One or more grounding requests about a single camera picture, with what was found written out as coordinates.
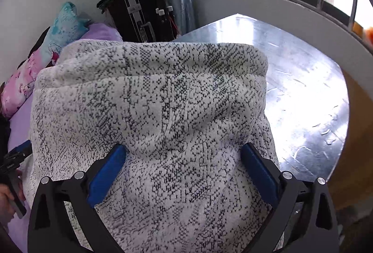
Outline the left hand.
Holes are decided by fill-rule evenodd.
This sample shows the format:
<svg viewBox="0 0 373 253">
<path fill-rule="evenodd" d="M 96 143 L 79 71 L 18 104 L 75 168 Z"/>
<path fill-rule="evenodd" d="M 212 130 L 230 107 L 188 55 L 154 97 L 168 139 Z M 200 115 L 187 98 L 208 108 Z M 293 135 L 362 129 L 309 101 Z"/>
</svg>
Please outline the left hand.
<svg viewBox="0 0 373 253">
<path fill-rule="evenodd" d="M 25 200 L 25 195 L 23 193 L 23 185 L 22 185 L 22 172 L 21 170 L 17 170 L 17 182 L 18 182 L 18 197 L 21 201 Z M 13 219 L 14 214 L 16 211 L 11 205 L 11 202 L 14 201 L 14 196 L 12 195 L 9 187 L 5 184 L 0 185 L 0 220 L 2 226 L 7 226 L 7 224 Z"/>
</svg>

